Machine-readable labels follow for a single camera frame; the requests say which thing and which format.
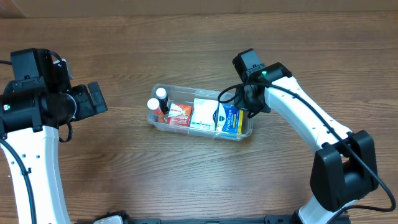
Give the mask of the blue yellow VapoDrops box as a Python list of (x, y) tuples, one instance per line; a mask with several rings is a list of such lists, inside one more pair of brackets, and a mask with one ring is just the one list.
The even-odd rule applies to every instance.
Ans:
[(219, 104), (216, 131), (228, 134), (241, 134), (243, 110), (231, 104)]

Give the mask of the red medicine box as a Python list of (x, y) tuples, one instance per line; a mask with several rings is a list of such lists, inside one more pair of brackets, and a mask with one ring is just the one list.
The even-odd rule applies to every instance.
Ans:
[(183, 103), (171, 103), (167, 124), (174, 126), (186, 126), (190, 124), (193, 106)]

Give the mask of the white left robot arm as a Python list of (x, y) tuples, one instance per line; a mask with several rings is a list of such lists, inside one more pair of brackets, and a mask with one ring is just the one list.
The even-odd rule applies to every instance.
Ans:
[(1, 95), (1, 148), (11, 171), (19, 223), (70, 223), (58, 145), (72, 123), (108, 107), (98, 83), (71, 86), (68, 62), (48, 49), (11, 53), (14, 80)]

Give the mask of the black bottle white cap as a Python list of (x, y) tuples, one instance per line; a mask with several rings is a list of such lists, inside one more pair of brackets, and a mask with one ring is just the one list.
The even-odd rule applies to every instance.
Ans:
[(155, 91), (156, 98), (159, 101), (160, 108), (164, 114), (167, 114), (169, 112), (169, 106), (168, 106), (168, 100), (169, 100), (169, 95), (165, 88), (158, 88)]

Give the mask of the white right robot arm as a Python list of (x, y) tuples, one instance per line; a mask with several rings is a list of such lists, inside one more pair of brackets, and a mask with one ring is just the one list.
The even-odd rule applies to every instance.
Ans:
[(299, 86), (287, 67), (264, 65), (253, 49), (233, 59), (241, 79), (234, 105), (252, 118), (260, 112), (279, 113), (314, 154), (310, 188), (312, 198), (288, 223), (348, 223), (343, 212), (380, 186), (373, 138), (352, 132), (324, 112)]

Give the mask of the orange bottle white cap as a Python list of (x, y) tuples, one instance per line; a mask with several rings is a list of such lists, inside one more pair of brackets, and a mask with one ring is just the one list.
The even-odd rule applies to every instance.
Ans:
[(152, 120), (158, 123), (165, 123), (166, 118), (164, 112), (161, 110), (160, 102), (157, 98), (150, 98), (147, 101), (147, 107), (152, 113)]

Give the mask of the white medicine box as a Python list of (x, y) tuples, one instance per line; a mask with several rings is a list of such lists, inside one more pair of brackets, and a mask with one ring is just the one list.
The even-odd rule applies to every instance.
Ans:
[(216, 115), (218, 111), (218, 101), (195, 98), (193, 102), (193, 114), (190, 127), (214, 131), (216, 128)]

